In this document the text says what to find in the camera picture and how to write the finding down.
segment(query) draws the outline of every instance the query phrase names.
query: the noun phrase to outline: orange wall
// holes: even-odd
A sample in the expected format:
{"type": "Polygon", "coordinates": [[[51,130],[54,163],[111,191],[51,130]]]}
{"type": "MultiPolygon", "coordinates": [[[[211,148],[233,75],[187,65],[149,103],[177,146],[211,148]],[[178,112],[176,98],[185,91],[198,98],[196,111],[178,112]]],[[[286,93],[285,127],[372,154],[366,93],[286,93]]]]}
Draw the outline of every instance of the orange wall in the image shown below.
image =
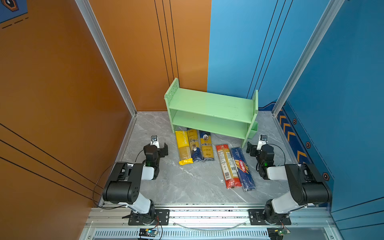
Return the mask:
{"type": "Polygon", "coordinates": [[[174,78],[207,90],[210,0],[90,3],[138,111],[166,110],[174,78]]]}
{"type": "Polygon", "coordinates": [[[0,157],[20,166],[0,159],[2,236],[78,239],[131,116],[74,0],[28,1],[0,42],[0,123],[84,176],[0,125],[0,157]]]}

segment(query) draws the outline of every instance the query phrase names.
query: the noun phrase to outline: blue pasta package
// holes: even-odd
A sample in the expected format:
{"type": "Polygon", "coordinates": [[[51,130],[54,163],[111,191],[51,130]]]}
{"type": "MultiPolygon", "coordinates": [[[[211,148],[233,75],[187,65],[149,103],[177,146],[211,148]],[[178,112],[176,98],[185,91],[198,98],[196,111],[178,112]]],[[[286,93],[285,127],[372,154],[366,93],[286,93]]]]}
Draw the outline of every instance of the blue pasta package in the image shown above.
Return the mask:
{"type": "Polygon", "coordinates": [[[247,162],[245,161],[245,157],[241,148],[231,148],[231,154],[233,159],[235,160],[237,173],[239,175],[240,182],[243,186],[243,190],[246,192],[256,189],[255,182],[253,181],[252,175],[249,172],[247,162]]]}

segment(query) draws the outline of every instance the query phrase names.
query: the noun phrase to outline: top shelf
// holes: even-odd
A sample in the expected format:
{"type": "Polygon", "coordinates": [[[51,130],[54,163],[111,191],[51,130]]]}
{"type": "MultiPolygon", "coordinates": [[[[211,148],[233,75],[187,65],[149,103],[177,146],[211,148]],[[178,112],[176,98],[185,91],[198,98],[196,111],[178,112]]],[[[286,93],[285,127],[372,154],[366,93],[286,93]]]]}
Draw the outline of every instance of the top shelf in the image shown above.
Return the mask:
{"type": "Polygon", "coordinates": [[[254,114],[254,101],[177,88],[169,103],[169,108],[250,124],[254,114]]]}

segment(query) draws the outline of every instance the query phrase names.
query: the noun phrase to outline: shelf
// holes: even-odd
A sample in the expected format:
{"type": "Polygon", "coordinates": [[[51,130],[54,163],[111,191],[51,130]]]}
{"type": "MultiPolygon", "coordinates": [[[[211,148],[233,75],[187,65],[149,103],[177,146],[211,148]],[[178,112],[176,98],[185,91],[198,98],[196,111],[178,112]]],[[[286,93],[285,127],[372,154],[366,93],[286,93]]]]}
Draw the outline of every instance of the shelf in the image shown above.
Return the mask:
{"type": "Polygon", "coordinates": [[[169,103],[169,109],[216,117],[216,121],[221,118],[251,123],[253,104],[251,99],[177,88],[169,103]]]}
{"type": "Polygon", "coordinates": [[[185,111],[177,111],[174,125],[245,139],[248,124],[185,111]]]}

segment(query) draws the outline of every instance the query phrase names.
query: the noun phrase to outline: plastic packaging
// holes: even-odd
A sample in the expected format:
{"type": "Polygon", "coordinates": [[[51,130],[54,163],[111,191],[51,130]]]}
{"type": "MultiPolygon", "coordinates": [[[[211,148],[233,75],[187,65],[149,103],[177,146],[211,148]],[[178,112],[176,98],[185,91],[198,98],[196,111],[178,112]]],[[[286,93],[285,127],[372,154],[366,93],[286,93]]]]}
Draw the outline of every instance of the plastic packaging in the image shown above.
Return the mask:
{"type": "Polygon", "coordinates": [[[193,163],[192,156],[191,156],[191,150],[189,148],[189,141],[188,141],[188,134],[187,131],[176,131],[176,141],[177,141],[177,147],[179,148],[179,155],[180,155],[180,165],[184,165],[187,163],[193,163]]]}
{"type": "Polygon", "coordinates": [[[231,153],[237,167],[237,173],[243,186],[243,190],[251,191],[256,189],[255,182],[253,181],[252,175],[249,172],[247,162],[245,161],[241,147],[231,148],[231,153]]]}
{"type": "Polygon", "coordinates": [[[211,133],[200,131],[201,152],[203,153],[204,161],[213,161],[214,149],[212,148],[211,133]]]}
{"type": "Polygon", "coordinates": [[[216,145],[216,150],[220,160],[221,169],[223,170],[227,189],[241,187],[241,182],[236,171],[236,165],[231,156],[228,144],[216,145]]]}
{"type": "Polygon", "coordinates": [[[188,129],[188,139],[189,146],[191,149],[193,162],[203,161],[203,156],[201,155],[201,148],[199,144],[199,137],[197,135],[196,129],[188,129]]]}

